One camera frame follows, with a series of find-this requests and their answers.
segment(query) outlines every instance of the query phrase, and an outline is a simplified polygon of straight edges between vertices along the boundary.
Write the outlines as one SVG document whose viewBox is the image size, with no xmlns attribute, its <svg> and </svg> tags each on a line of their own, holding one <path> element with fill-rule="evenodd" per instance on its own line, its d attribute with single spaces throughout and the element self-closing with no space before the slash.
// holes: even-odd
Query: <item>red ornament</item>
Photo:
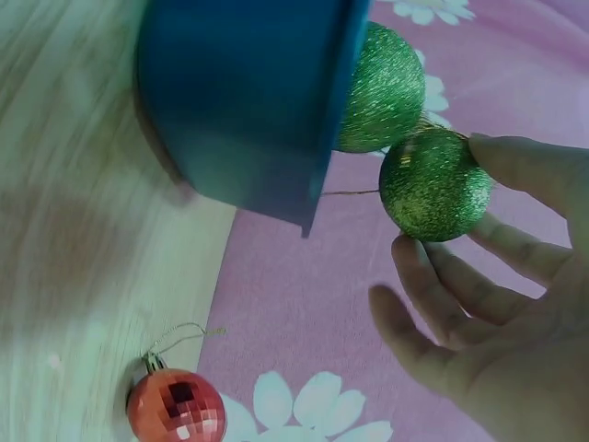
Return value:
<svg viewBox="0 0 589 442">
<path fill-rule="evenodd" d="M 147 376 L 133 388 L 127 416 L 140 442 L 221 442 L 226 416 L 221 396 L 204 378 L 144 358 Z"/>
</svg>

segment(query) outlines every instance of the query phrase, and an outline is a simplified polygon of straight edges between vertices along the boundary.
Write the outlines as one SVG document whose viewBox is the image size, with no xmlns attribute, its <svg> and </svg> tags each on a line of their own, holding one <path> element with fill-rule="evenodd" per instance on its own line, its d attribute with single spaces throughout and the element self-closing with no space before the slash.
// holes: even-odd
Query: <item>christmas ornament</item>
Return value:
<svg viewBox="0 0 589 442">
<path fill-rule="evenodd" d="M 468 233 L 485 213 L 491 186 L 467 138 L 432 124 L 391 147 L 378 182 L 388 215 L 403 233 L 426 242 Z"/>
<path fill-rule="evenodd" d="M 425 74 L 397 33 L 369 22 L 341 126 L 338 150 L 373 152 L 398 144 L 420 119 Z"/>
<path fill-rule="evenodd" d="M 155 343 L 142 358 L 147 375 L 127 401 L 129 423 L 140 442 L 221 442 L 225 435 L 225 407 L 217 390 L 195 373 L 167 368 L 161 357 L 181 341 L 210 334 L 189 322 L 164 336 L 183 326 L 198 327 L 202 334 L 183 338 L 159 354 L 153 351 Z"/>
</svg>

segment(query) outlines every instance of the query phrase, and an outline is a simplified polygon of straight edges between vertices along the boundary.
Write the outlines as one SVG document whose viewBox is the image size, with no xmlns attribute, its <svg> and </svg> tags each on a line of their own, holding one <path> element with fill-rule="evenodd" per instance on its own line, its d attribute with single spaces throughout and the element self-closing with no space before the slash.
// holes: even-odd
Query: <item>hand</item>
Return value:
<svg viewBox="0 0 589 442">
<path fill-rule="evenodd" d="M 475 242 L 546 287 L 535 300 L 495 285 L 440 244 L 399 237 L 392 255 L 401 283 L 440 345 L 384 286 L 370 293 L 376 327 L 412 377 L 498 441 L 586 442 L 589 150 L 516 137 L 478 136 L 470 146 L 494 179 L 567 219 L 572 250 L 491 215 L 475 228 Z"/>
</svg>

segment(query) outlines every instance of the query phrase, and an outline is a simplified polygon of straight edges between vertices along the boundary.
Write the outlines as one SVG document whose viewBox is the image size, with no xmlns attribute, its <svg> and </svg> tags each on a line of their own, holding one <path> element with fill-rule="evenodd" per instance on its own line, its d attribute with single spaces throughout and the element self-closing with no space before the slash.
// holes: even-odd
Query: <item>wooden table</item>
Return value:
<svg viewBox="0 0 589 442">
<path fill-rule="evenodd" d="M 205 325 L 235 209 L 145 140 L 143 0 L 0 0 L 0 440 L 128 442 L 133 361 Z M 194 369 L 200 342 L 167 354 Z"/>
</svg>

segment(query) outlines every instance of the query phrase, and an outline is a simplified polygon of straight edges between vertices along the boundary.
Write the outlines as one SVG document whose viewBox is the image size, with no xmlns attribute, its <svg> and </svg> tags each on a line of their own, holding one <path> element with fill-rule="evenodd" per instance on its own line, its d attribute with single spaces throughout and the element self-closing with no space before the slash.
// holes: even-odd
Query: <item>blue container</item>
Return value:
<svg viewBox="0 0 589 442">
<path fill-rule="evenodd" d="M 143 111 L 200 194 L 308 237 L 370 0 L 152 0 Z"/>
</svg>

